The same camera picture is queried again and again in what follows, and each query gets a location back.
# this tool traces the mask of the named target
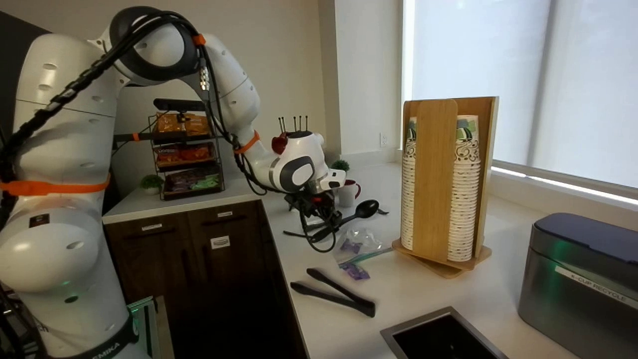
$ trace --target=dark wood cabinet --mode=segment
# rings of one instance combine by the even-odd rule
[[[166,297],[178,357],[308,357],[262,201],[106,233],[126,299]]]

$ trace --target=wooden organizer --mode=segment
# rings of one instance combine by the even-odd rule
[[[479,195],[475,215],[473,259],[449,261],[451,237],[451,199],[453,169],[457,143],[457,115],[479,115]],[[489,199],[489,167],[495,141],[497,98],[451,98],[451,99],[415,99],[405,103],[403,123],[417,119],[417,153],[415,153],[415,191],[413,203],[413,241],[399,249],[439,263],[449,269],[473,269],[491,249],[483,245],[485,211]]]

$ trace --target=white wall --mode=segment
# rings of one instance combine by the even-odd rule
[[[397,145],[399,0],[15,0],[0,10],[52,32],[98,38],[118,10],[140,4],[176,10],[226,42],[260,90],[256,127],[264,139],[280,131],[280,115],[292,125],[292,115],[308,113],[332,159]],[[116,129],[142,129],[156,111],[154,98],[194,94],[180,82],[126,90]],[[154,171],[150,145],[128,143],[114,167],[120,189],[130,191]]]

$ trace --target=wooden box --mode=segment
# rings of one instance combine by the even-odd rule
[[[415,257],[471,269],[489,255],[483,245],[489,169],[495,139],[497,98],[449,98],[405,101],[403,123],[403,227],[399,247]],[[459,115],[477,115],[479,171],[473,217],[471,259],[451,261],[453,177],[457,161]]]

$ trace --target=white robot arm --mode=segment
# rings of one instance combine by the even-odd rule
[[[300,213],[336,223],[332,205],[310,197],[344,185],[326,165],[322,137],[292,133],[278,155],[256,141],[260,96],[214,36],[180,14],[120,12],[96,42],[60,34],[38,38],[21,74],[15,129],[0,153],[0,281],[38,321],[50,357],[146,357],[102,231],[118,94],[182,78],[260,187],[286,193]]]

